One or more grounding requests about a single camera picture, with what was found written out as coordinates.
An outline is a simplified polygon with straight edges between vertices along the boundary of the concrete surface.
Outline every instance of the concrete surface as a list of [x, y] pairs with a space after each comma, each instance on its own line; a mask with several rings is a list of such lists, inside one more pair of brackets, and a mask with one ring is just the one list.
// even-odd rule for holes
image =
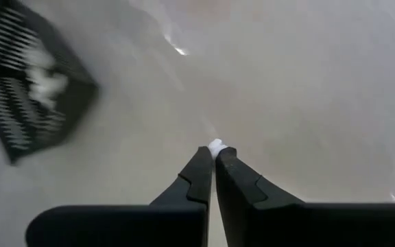
[[150, 202], [215, 137], [303, 200], [395, 201], [395, 1], [30, 4], [102, 92], [70, 143], [0, 150], [0, 246], [50, 207]]

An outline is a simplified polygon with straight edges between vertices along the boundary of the black mesh basket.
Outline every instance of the black mesh basket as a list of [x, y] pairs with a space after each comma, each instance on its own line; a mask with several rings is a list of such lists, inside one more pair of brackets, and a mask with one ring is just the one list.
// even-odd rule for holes
[[[32, 83], [24, 51], [40, 40], [68, 77], [53, 110], [29, 98]], [[0, 139], [14, 163], [18, 158], [64, 141], [98, 92], [61, 35], [37, 13], [15, 0], [0, 1]]]

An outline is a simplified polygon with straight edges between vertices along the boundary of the gray floor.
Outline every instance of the gray floor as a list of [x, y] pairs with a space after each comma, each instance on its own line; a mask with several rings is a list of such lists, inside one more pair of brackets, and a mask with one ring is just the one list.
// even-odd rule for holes
[[395, 1], [30, 4], [102, 92], [70, 143], [0, 150], [0, 246], [49, 207], [150, 202], [215, 137], [303, 200], [395, 201]]

